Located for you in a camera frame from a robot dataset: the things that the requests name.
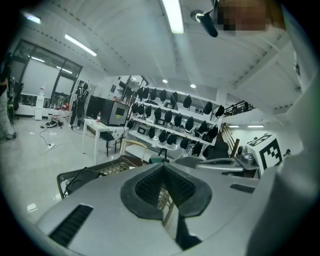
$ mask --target white table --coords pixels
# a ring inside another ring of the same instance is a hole
[[[87,127],[92,128],[95,130],[95,138],[94,138],[94,160],[93,163],[96,165],[96,156],[97,156],[97,144],[98,140],[100,138],[100,133],[102,132],[110,132],[111,135],[115,140],[118,140],[121,135],[124,133],[124,135],[127,135],[128,133],[128,127],[122,127],[122,126],[106,126],[101,122],[97,122],[95,119],[84,119],[84,126],[83,126],[83,135],[82,135],[82,153],[85,154],[85,139],[87,136]]]

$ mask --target glass partition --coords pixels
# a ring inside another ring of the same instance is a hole
[[[24,40],[12,58],[12,76],[24,83],[20,98],[24,105],[34,105],[40,87],[45,87],[45,106],[53,107],[71,93],[81,70],[76,63]]]

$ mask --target fluorescent light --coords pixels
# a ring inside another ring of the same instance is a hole
[[[38,62],[45,62],[43,59],[32,57],[32,56],[31,56],[31,59],[38,61]]]
[[[263,128],[263,125],[248,125],[248,128]]]
[[[70,35],[65,34],[64,38],[76,44],[77,46],[81,47],[82,49],[92,54],[93,56],[97,56],[97,54],[94,51],[90,50],[88,47],[84,46],[82,43],[78,42],[76,39],[72,38]]]
[[[26,13],[26,12],[23,15],[27,18],[27,20],[30,20],[32,22],[41,24],[40,18],[38,18],[38,17],[36,17],[36,16],[34,16],[32,14]]]
[[[65,72],[67,72],[67,73],[69,73],[69,74],[72,74],[72,72],[69,71],[69,70],[66,70],[66,69],[64,69],[64,68],[63,68],[62,70],[65,71]]]
[[[182,18],[181,6],[179,0],[162,0],[166,15],[168,17],[171,31],[174,34],[183,34],[184,21]]]

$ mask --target person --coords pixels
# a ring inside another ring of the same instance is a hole
[[[11,53],[4,57],[3,70],[0,75],[0,141],[14,140],[16,133],[8,117],[8,83],[11,76]]]
[[[76,100],[75,100],[74,107],[72,109],[72,115],[71,115],[70,124],[69,124],[70,128],[73,127],[75,118],[77,116],[78,121],[77,121],[76,128],[78,130],[80,129],[81,118],[79,118],[79,116],[81,115],[83,117],[83,115],[84,115],[85,103],[86,103],[87,96],[89,94],[89,92],[87,90],[88,90],[88,84],[84,83],[83,87],[78,88],[75,92],[76,93]]]

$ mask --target white shelf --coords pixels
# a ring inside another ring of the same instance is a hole
[[[160,149],[166,149],[166,150],[178,150],[179,149],[178,145],[175,145],[175,144],[169,145],[169,144],[167,144],[166,141],[161,143],[159,141],[158,137],[157,138],[156,137],[150,138],[148,135],[143,135],[143,134],[137,132],[136,130],[130,130],[129,134],[131,134],[131,135],[133,135],[133,136],[135,136],[145,142],[150,143],[153,147],[158,147]]]
[[[211,102],[212,104],[220,106],[220,104],[218,104],[217,101],[214,100],[214,99],[200,97],[198,95],[193,95],[193,94],[186,93],[186,92],[183,92],[183,91],[172,90],[172,89],[169,89],[169,88],[161,88],[161,87],[154,87],[154,86],[147,86],[147,87],[149,89],[166,90],[167,92],[177,93],[177,94],[184,95],[184,96],[189,96],[190,95],[191,98],[199,99],[199,100],[205,101],[205,102]]]
[[[176,130],[173,130],[173,129],[170,129],[170,128],[167,128],[167,127],[164,127],[164,126],[161,126],[161,125],[157,125],[157,124],[154,124],[154,123],[151,123],[151,122],[147,122],[145,120],[142,120],[140,118],[137,118],[137,117],[133,117],[132,120],[135,120],[139,123],[142,123],[142,124],[145,124],[147,126],[153,126],[155,128],[158,128],[158,129],[161,129],[161,130],[165,130],[169,133],[172,133],[172,134],[176,134],[178,136],[181,136],[181,137],[184,137],[184,138],[188,138],[190,140],[193,140],[193,141],[196,141],[196,142],[200,142],[200,143],[203,143],[203,144],[206,144],[206,145],[214,145],[215,142],[216,142],[216,138],[213,139],[212,143],[210,142],[207,142],[207,141],[204,141],[202,140],[201,138],[199,137],[194,137],[194,136],[191,136],[189,134],[185,134],[185,133],[182,133],[182,132],[179,132],[179,131],[176,131]]]
[[[146,103],[146,102],[143,102],[143,101],[137,101],[138,105],[140,104],[144,104],[145,106],[151,106],[152,108],[154,109],[157,109],[157,108],[160,108],[162,110],[165,110],[165,111],[171,111],[172,113],[175,113],[175,114],[181,114],[183,117],[193,117],[193,119],[195,120],[199,120],[199,121],[206,121],[207,124],[210,124],[210,125],[217,125],[218,123],[217,122],[214,122],[214,121],[210,121],[210,120],[205,120],[204,118],[201,118],[203,117],[202,114],[198,114],[196,112],[190,112],[190,115],[187,115],[185,114],[185,112],[181,112],[179,110],[175,110],[175,109],[171,109],[171,108],[167,108],[167,107],[164,107],[164,106],[160,106],[160,105],[154,105],[154,104],[151,104],[151,103]]]

